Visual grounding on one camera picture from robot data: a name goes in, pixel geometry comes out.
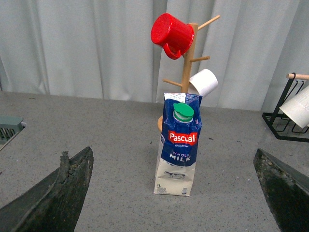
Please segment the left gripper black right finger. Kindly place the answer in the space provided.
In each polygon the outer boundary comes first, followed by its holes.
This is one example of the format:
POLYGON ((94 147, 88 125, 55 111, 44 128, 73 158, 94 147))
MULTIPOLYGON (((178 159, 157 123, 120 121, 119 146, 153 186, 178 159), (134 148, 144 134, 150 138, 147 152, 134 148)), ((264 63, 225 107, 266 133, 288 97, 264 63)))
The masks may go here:
POLYGON ((253 164, 270 211, 282 232, 309 230, 309 177, 258 149, 253 164))

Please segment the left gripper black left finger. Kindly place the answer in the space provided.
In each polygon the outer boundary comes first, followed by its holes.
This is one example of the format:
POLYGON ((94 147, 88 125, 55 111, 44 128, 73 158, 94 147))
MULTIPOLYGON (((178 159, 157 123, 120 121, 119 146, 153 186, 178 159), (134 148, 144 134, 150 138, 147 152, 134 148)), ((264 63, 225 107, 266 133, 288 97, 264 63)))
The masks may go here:
POLYGON ((0 210, 2 232, 72 232, 78 222, 93 170, 93 151, 84 148, 0 210))

